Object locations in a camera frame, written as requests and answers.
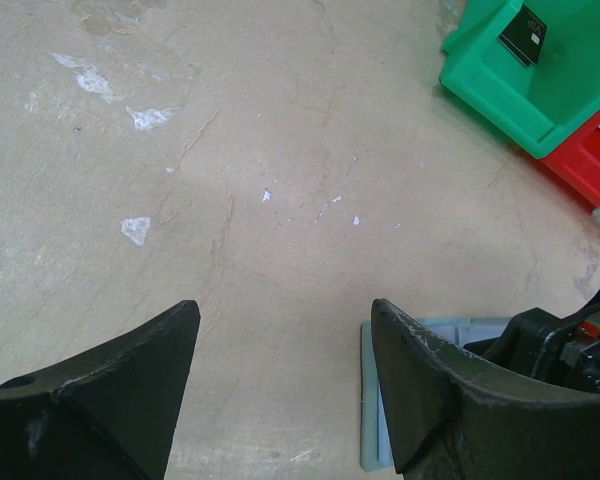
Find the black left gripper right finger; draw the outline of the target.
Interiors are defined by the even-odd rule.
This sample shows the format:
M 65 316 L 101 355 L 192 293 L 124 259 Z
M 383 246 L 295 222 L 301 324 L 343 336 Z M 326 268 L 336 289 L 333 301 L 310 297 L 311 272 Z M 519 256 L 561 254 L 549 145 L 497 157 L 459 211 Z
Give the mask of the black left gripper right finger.
M 504 369 L 386 299 L 371 332 L 394 468 L 405 479 L 600 479 L 600 394 Z

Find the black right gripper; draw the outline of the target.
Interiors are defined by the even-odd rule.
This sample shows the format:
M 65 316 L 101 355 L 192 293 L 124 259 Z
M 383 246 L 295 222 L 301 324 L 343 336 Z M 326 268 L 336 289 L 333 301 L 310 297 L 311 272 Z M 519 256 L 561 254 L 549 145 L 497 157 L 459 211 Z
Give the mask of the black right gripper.
M 512 317 L 499 337 L 464 348 L 534 380 L 600 394 L 600 290 L 565 318 L 533 308 Z

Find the teal leather card holder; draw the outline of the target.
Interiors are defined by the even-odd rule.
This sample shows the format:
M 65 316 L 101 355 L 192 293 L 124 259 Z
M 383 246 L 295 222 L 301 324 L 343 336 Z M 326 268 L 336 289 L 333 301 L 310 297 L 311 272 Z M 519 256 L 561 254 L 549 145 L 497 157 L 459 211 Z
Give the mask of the teal leather card holder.
M 417 321 L 451 343 L 467 343 L 499 337 L 509 317 L 428 317 Z M 393 466 L 387 421 L 378 382 L 371 323 L 361 325 L 361 432 L 360 465 L 366 472 Z

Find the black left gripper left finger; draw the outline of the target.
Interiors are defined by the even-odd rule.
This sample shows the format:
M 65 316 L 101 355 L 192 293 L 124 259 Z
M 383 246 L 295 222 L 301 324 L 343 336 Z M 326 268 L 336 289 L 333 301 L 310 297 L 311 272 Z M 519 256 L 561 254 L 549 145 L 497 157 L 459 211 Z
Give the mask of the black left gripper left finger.
M 184 300 L 0 385 L 0 479 L 161 479 L 200 325 Z

